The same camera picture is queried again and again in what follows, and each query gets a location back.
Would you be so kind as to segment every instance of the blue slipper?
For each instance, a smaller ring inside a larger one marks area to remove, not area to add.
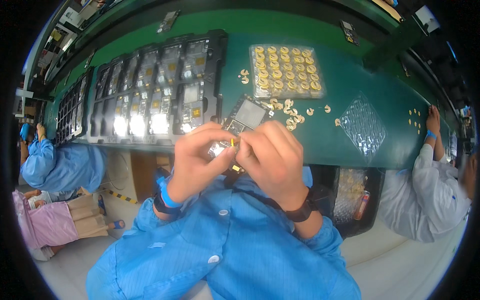
[[[115,221],[115,222],[113,222],[113,224],[115,225],[115,229],[124,229],[125,228],[125,221],[123,221],[123,220]]]
[[[105,202],[103,202],[103,196],[98,195],[98,208],[100,209],[100,213],[104,216],[107,215],[107,210],[105,209]]]

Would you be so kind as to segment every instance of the blue wrist strap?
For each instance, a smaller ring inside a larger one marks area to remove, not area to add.
[[[170,199],[170,196],[168,195],[167,193],[167,185],[164,184],[162,186],[162,188],[160,189],[161,191],[161,197],[162,197],[162,200],[163,200],[163,203],[165,203],[166,206],[169,206],[169,207],[180,207],[183,205],[183,203],[177,203],[177,202],[173,202],[172,199]]]
[[[427,138],[431,136],[432,138],[434,138],[435,140],[437,140],[437,136],[431,132],[430,130],[427,130],[427,136],[425,137],[425,141],[427,140]]]

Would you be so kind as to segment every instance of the black wrist strap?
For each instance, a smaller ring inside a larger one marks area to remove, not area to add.
[[[176,215],[180,212],[180,207],[166,207],[165,203],[162,200],[162,194],[157,193],[155,199],[153,200],[153,205],[155,206],[158,212],[168,214],[168,215]]]

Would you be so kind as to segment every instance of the bubble wrap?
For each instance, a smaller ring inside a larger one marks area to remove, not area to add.
[[[387,130],[362,92],[340,117],[340,125],[367,164],[370,164],[387,136]]]
[[[353,220],[353,214],[360,204],[360,197],[365,189],[365,170],[340,169],[338,193],[333,215],[336,224],[343,224]]]

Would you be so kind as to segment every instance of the black pcb tray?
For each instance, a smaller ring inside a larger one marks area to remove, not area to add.
[[[57,117],[56,145],[71,141],[86,132],[88,91],[92,83],[93,68],[82,74],[63,95]]]
[[[220,120],[221,29],[143,46],[98,68],[87,140],[172,146],[191,129]]]

